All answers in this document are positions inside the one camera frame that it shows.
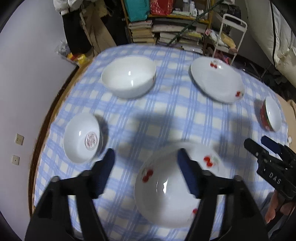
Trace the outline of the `person's right hand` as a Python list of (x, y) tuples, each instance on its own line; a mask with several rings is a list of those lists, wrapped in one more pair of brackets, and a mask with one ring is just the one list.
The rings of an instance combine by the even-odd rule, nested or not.
[(273, 195), (270, 200), (269, 207), (267, 209), (267, 212), (265, 214), (265, 221), (266, 223), (269, 223), (271, 220), (275, 218), (276, 210), (280, 208), (280, 211), (284, 215), (289, 215), (290, 211), (294, 209), (294, 203), (286, 203), (286, 204), (280, 204), (279, 198), (278, 198), (278, 192), (274, 190)]

